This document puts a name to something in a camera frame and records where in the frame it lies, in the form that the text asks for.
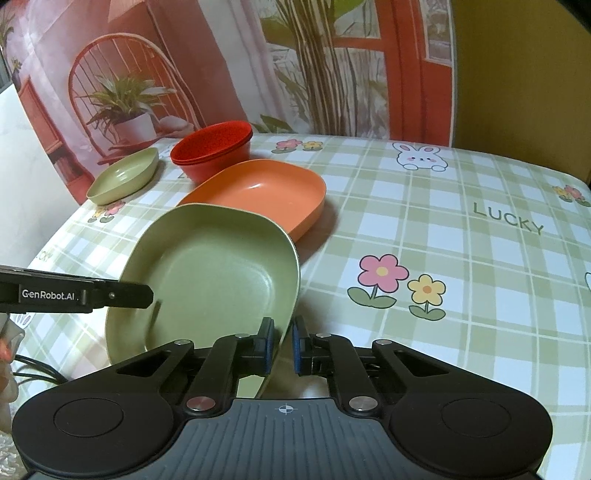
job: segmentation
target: checkered tablecloth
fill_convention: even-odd
[[[173,141],[156,146],[162,162],[147,188],[107,209],[85,203],[31,268],[118,278],[151,222],[194,187],[170,163]],[[391,338],[531,394],[554,424],[540,474],[588,480],[591,192],[519,161],[418,148],[254,137],[252,158],[309,168],[326,182],[324,212],[297,244],[299,313],[313,332],[358,346]],[[21,353],[71,377],[103,368],[105,316],[36,314]],[[44,388],[23,386],[18,402]]]

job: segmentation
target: white flower pot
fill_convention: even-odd
[[[156,130],[148,113],[143,113],[132,120],[113,126],[121,142],[127,141],[132,145],[148,142],[156,138]]]

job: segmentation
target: wicker chair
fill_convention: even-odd
[[[147,146],[126,145],[125,139],[119,138],[112,126],[103,133],[101,128],[86,125],[98,112],[98,108],[92,105],[90,99],[84,98],[102,89],[97,77],[119,78],[130,74],[142,79],[155,80],[156,86],[175,90],[175,93],[160,97],[163,106],[154,108],[158,119],[172,115],[193,124],[195,128],[204,125],[198,107],[191,104],[186,93],[188,89],[180,74],[154,43],[130,33],[103,35],[89,43],[78,54],[68,78],[72,108],[90,143],[103,157],[99,164],[112,164]],[[160,134],[157,139],[166,136]]]

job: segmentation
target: bunny print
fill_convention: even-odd
[[[447,162],[437,155],[440,151],[437,147],[421,147],[416,150],[405,143],[395,143],[394,148],[400,152],[398,163],[407,170],[430,168],[433,171],[445,171],[447,168]]]

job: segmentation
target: orange square dish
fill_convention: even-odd
[[[277,160],[249,160],[226,168],[179,202],[211,203],[263,215],[295,242],[318,220],[326,185],[317,173]]]

